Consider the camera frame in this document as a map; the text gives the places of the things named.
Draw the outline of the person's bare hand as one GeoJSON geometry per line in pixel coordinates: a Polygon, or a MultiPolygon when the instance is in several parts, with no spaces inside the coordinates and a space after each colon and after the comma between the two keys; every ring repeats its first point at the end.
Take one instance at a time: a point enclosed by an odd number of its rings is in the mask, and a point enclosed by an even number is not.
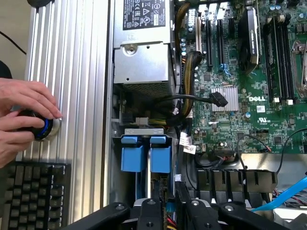
{"type": "Polygon", "coordinates": [[[42,128],[44,122],[36,117],[19,116],[14,106],[38,112],[48,119],[61,118],[56,99],[46,85],[38,81],[0,80],[0,167],[13,161],[34,141],[32,132],[18,131],[24,127],[42,128]]]}

